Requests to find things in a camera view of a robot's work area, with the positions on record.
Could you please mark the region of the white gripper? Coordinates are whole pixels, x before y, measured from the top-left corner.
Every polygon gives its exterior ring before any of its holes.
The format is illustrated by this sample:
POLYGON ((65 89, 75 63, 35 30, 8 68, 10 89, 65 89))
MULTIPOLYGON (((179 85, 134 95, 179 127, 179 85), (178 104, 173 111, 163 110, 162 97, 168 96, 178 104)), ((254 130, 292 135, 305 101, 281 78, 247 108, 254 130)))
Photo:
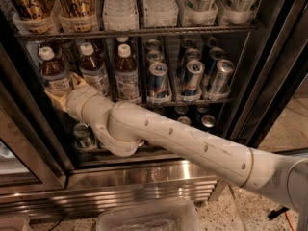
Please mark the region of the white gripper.
POLYGON ((113 102, 95 87, 87 86, 87 82, 75 72, 70 72, 69 76, 75 90, 67 97, 56 96, 49 90, 44 91, 46 95, 58 109, 79 121, 90 126, 105 124, 113 102))

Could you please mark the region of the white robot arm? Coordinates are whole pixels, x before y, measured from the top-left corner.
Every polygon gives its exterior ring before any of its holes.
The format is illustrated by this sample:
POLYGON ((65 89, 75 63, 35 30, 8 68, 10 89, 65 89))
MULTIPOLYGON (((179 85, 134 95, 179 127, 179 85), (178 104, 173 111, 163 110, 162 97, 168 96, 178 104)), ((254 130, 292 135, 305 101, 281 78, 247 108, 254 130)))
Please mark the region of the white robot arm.
POLYGON ((131 102, 113 102, 79 75, 69 90, 44 92, 72 118, 90 126, 120 157, 133 155, 143 140, 213 172, 224 181, 299 213, 296 231, 308 231, 308 158, 269 153, 226 140, 131 102))

